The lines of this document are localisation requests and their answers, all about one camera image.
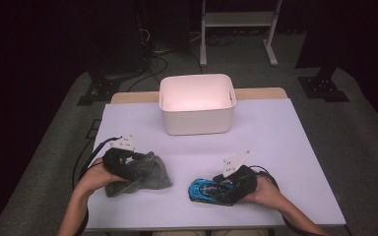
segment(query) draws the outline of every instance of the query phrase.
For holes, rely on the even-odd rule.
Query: white table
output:
[[[187,189],[196,178],[212,179],[222,160],[251,150],[247,165],[262,165],[281,191],[314,222],[323,226],[346,221],[303,131],[290,99],[237,100],[233,125],[223,134],[170,136],[162,126],[158,103],[108,104],[95,145],[132,135],[137,152],[153,151],[173,186],[139,190],[107,198],[104,190],[90,198],[87,230],[172,230],[268,228],[284,225],[281,215],[249,203],[215,206],[193,203]],[[105,147],[99,155],[108,149]]]

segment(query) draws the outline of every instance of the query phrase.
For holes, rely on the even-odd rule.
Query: gray carpet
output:
[[[378,235],[378,114],[364,98],[350,75],[338,69],[333,80],[349,102],[308,99],[298,76],[314,76],[318,69],[294,69],[304,34],[277,34],[273,47],[280,65],[270,66],[261,39],[239,36],[225,47],[208,47],[208,66],[203,73],[227,74],[235,88],[280,87],[297,111],[302,126],[336,195],[352,235]],[[199,47],[192,53],[162,56],[167,69],[158,78],[200,74]],[[153,72],[164,63],[152,60]],[[122,84],[126,91],[138,78]],[[23,179],[0,217],[0,235],[55,235],[71,194],[71,175],[81,150],[89,142],[87,132],[100,119],[104,102],[77,106],[91,79],[79,77],[66,95],[51,126],[37,148]],[[136,84],[132,91],[158,90],[153,78]],[[91,143],[84,160],[92,151]],[[348,235],[344,227],[327,228],[332,235]],[[106,235],[87,232],[86,235]],[[138,235],[111,232],[110,235]],[[276,235],[294,235],[278,228]]]

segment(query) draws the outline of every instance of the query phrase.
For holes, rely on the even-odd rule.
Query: human hand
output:
[[[245,196],[243,200],[278,210],[296,229],[311,232],[314,235],[328,235],[288,200],[266,176],[257,176],[256,190]]]
[[[88,192],[92,194],[95,190],[100,189],[111,182],[126,181],[121,177],[109,173],[103,167],[102,158],[97,158],[91,167],[79,181],[75,190]]]

